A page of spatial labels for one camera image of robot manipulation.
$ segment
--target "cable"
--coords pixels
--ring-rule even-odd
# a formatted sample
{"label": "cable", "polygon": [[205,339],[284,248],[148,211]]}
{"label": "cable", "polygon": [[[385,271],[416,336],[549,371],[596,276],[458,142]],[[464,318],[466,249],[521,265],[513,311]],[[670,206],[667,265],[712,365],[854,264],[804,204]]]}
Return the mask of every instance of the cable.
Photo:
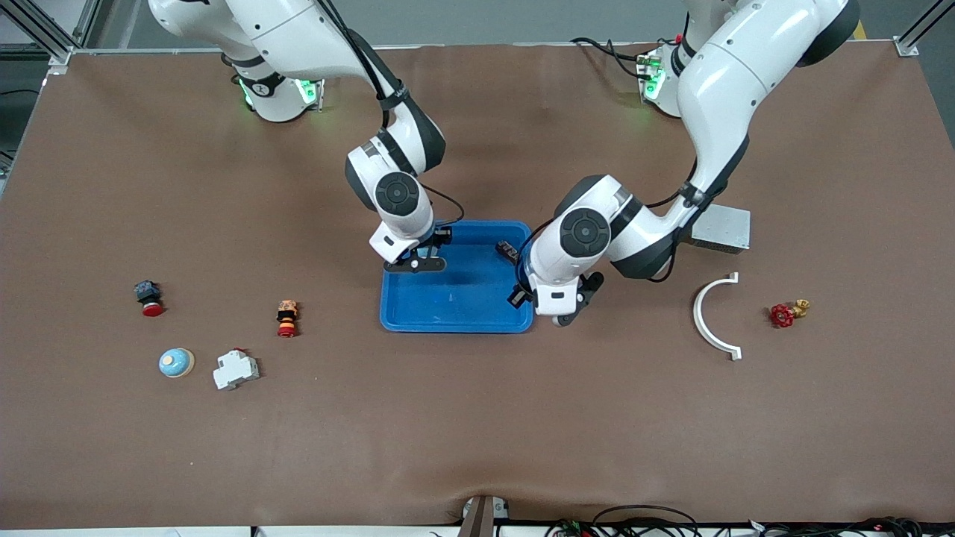
{"label": "cable", "polygon": [[631,56],[629,54],[618,53],[617,49],[613,46],[612,39],[607,39],[606,47],[604,47],[603,45],[601,45],[600,43],[598,43],[597,41],[594,41],[593,39],[589,37],[575,37],[574,39],[571,39],[570,42],[571,43],[587,43],[587,44],[593,45],[594,48],[596,48],[598,51],[604,54],[613,56],[613,58],[617,60],[617,65],[619,65],[620,68],[624,70],[624,73],[627,73],[628,75],[633,76],[634,78],[637,78],[639,80],[650,80],[649,75],[641,75],[637,73],[636,71],[631,71],[630,69],[626,67],[626,65],[624,65],[624,60],[635,62],[637,61],[637,56]]}
{"label": "cable", "polygon": [[531,234],[526,239],[524,239],[524,242],[520,243],[520,247],[518,248],[518,261],[517,263],[514,264],[514,280],[518,282],[518,286],[520,286],[520,290],[526,292],[527,294],[533,294],[533,293],[528,288],[526,288],[523,282],[521,282],[520,280],[520,260],[523,259],[524,249],[527,247],[527,244],[534,239],[535,235],[540,233],[541,230],[544,229],[545,227],[550,226],[550,224],[554,222],[555,220],[557,220],[556,216],[548,220],[547,222],[544,222],[540,226],[537,226],[537,229],[532,231]]}
{"label": "cable", "polygon": [[[334,2],[331,0],[317,0],[319,6],[329,14],[331,23],[335,25],[335,28],[345,37],[345,40],[348,41],[351,45],[351,50],[358,57],[358,61],[361,62],[361,66],[365,69],[365,73],[368,74],[368,78],[371,81],[371,86],[374,87],[375,98],[378,100],[383,100],[385,98],[385,92],[381,88],[381,81],[378,80],[378,75],[374,73],[374,69],[371,68],[371,63],[369,59],[365,56],[365,53],[362,52],[361,48],[358,47],[358,44],[355,43],[354,38],[351,36],[350,29],[347,24],[345,24],[345,19],[342,18],[342,14],[338,12],[338,9],[335,8]],[[381,128],[387,128],[388,123],[391,122],[392,115],[388,110],[381,111]]]}
{"label": "cable", "polygon": [[617,60],[617,65],[619,65],[620,68],[624,70],[624,73],[627,73],[628,75],[633,76],[634,78],[636,78],[636,79],[638,79],[638,80],[650,80],[650,79],[651,79],[650,75],[641,75],[641,74],[637,73],[636,71],[631,71],[630,69],[628,69],[628,68],[626,67],[626,65],[624,65],[624,62],[621,61],[620,55],[617,54],[617,49],[615,49],[615,48],[613,47],[613,41],[607,39],[606,45],[607,45],[607,47],[610,48],[610,52],[613,54],[613,58]]}
{"label": "cable", "polygon": [[10,91],[8,91],[8,92],[0,93],[0,96],[11,96],[11,95],[13,95],[13,94],[34,94],[34,95],[40,95],[40,92],[38,92],[38,91],[36,91],[36,90],[27,90],[27,89],[23,89],[23,90],[10,90]]}
{"label": "cable", "polygon": [[656,279],[647,278],[647,281],[652,282],[654,284],[662,284],[667,281],[667,279],[669,278],[671,274],[673,274],[673,266],[676,265],[676,247],[680,244],[680,240],[679,240],[680,231],[681,231],[680,227],[677,227],[676,229],[673,230],[673,235],[672,235],[673,244],[672,246],[669,247],[669,265],[667,266],[667,273]]}
{"label": "cable", "polygon": [[[604,54],[611,55],[611,56],[614,55],[609,49],[604,48],[604,45],[601,45],[600,43],[598,43],[597,41],[594,41],[593,39],[589,37],[575,37],[574,39],[571,39],[570,42],[571,43],[587,43],[588,45],[593,45],[595,49],[597,49],[598,51]],[[631,56],[627,54],[617,54],[617,55],[621,59],[625,59],[626,61],[637,61],[637,56]]]}
{"label": "cable", "polygon": [[692,531],[693,531],[693,534],[694,534],[696,537],[700,537],[700,531],[699,531],[700,525],[699,525],[699,523],[696,522],[696,519],[694,519],[693,517],[691,517],[690,515],[688,515],[687,513],[683,512],[683,511],[681,511],[681,510],[679,510],[679,509],[674,509],[674,508],[672,508],[672,507],[664,507],[664,506],[662,506],[662,505],[648,505],[648,504],[617,505],[616,507],[610,507],[610,508],[604,509],[603,511],[597,513],[597,514],[594,516],[594,519],[590,522],[590,524],[592,524],[592,525],[594,525],[594,526],[597,525],[597,521],[600,520],[600,518],[603,517],[603,516],[606,515],[606,514],[609,514],[609,513],[615,512],[615,511],[630,511],[630,510],[634,510],[634,509],[646,509],[646,510],[655,510],[655,511],[666,511],[666,512],[668,512],[668,513],[674,513],[674,514],[680,515],[681,517],[684,517],[684,518],[686,518],[687,520],[690,521],[690,523],[692,524],[691,529],[692,529]]}
{"label": "cable", "polygon": [[680,195],[680,191],[677,190],[676,192],[673,192],[673,193],[672,193],[668,198],[666,198],[665,200],[662,200],[662,201],[657,202],[657,203],[655,203],[655,204],[649,204],[649,205],[647,205],[647,208],[651,208],[651,209],[652,209],[652,208],[659,207],[660,205],[666,205],[666,204],[672,202],[673,200],[675,200],[676,197],[679,196],[679,195]]}
{"label": "cable", "polygon": [[435,194],[436,196],[440,196],[440,197],[444,198],[445,200],[447,200],[447,201],[451,202],[452,204],[454,204],[455,207],[457,207],[457,218],[455,218],[455,219],[453,219],[453,220],[446,221],[446,222],[444,222],[444,221],[438,222],[437,224],[435,224],[435,226],[450,226],[451,224],[457,224],[458,222],[464,220],[464,205],[460,204],[456,199],[452,198],[451,196],[448,196],[448,195],[445,194],[444,192],[441,192],[440,190],[436,190],[436,189],[434,189],[434,188],[431,188],[431,187],[428,186],[427,184],[422,183],[421,180],[418,180],[418,182],[419,182],[419,183],[421,184],[421,186],[422,186],[425,190],[427,190],[428,192],[431,192],[432,194]]}

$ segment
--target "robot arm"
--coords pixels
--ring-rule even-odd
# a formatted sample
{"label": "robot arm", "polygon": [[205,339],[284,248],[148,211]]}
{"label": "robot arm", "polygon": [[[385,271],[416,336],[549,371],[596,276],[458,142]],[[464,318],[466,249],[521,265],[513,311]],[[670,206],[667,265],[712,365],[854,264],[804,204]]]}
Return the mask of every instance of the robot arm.
{"label": "robot arm", "polygon": [[[676,87],[679,112],[696,150],[696,163],[675,201],[664,216],[657,216],[610,176],[580,181],[522,263],[520,284],[532,291],[537,313],[576,314],[581,301],[555,299],[541,281],[575,288],[578,277],[597,261],[571,259],[562,240],[574,211],[592,210],[605,218],[610,240],[601,254],[624,277],[651,279],[668,270],[677,244],[726,188],[746,152],[756,107],[797,64],[808,63],[807,56],[819,61],[824,57],[820,50],[828,55],[848,38],[858,23],[856,2],[740,2],[729,20],[694,52],[679,78],[665,82]],[[543,262],[551,259],[561,260],[554,262],[560,270]],[[560,278],[547,280],[542,274]]]}
{"label": "robot arm", "polygon": [[301,103],[298,80],[355,76],[369,82],[386,116],[395,115],[393,124],[351,151],[345,165],[355,194],[382,219],[371,245],[386,269],[444,268],[440,258],[416,255],[419,246],[433,251],[450,240],[450,229],[435,226],[417,180],[441,163],[444,137],[368,42],[340,24],[337,12],[314,0],[150,0],[150,8],[171,32],[219,45],[243,81],[248,77],[256,111],[266,119],[263,110]]}

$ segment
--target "blue tray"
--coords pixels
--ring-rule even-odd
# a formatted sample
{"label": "blue tray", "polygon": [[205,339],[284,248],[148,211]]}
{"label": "blue tray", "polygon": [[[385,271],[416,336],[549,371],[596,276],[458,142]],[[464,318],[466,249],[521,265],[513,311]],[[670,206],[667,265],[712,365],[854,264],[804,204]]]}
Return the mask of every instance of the blue tray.
{"label": "blue tray", "polygon": [[530,304],[507,302],[514,265],[494,250],[500,240],[519,247],[531,230],[511,220],[464,220],[452,225],[441,247],[441,272],[392,274],[381,281],[381,324],[392,332],[522,333],[531,327]]}

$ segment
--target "semicircular bracket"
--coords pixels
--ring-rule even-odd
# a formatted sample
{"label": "semicircular bracket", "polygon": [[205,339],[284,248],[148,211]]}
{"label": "semicircular bracket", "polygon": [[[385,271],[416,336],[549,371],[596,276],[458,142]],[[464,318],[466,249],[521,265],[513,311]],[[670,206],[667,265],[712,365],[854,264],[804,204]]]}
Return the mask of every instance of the semicircular bracket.
{"label": "semicircular bracket", "polygon": [[743,358],[743,350],[739,347],[736,347],[735,345],[726,343],[710,332],[710,328],[707,327],[706,321],[703,320],[703,299],[706,297],[707,293],[716,286],[738,283],[739,272],[732,272],[726,278],[711,282],[706,287],[702,288],[700,292],[696,294],[696,300],[693,301],[693,322],[696,323],[696,330],[698,330],[700,335],[702,335],[703,338],[706,339],[707,342],[709,342],[713,347],[723,351],[724,353],[729,353],[730,358],[733,361]]}

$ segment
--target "red button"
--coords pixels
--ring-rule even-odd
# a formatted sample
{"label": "red button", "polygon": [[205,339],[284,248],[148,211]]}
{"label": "red button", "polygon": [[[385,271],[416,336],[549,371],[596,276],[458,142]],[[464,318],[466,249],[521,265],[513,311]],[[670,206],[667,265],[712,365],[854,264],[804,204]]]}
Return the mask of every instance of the red button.
{"label": "red button", "polygon": [[147,317],[158,317],[162,314],[162,306],[153,302],[142,307],[142,314]]}

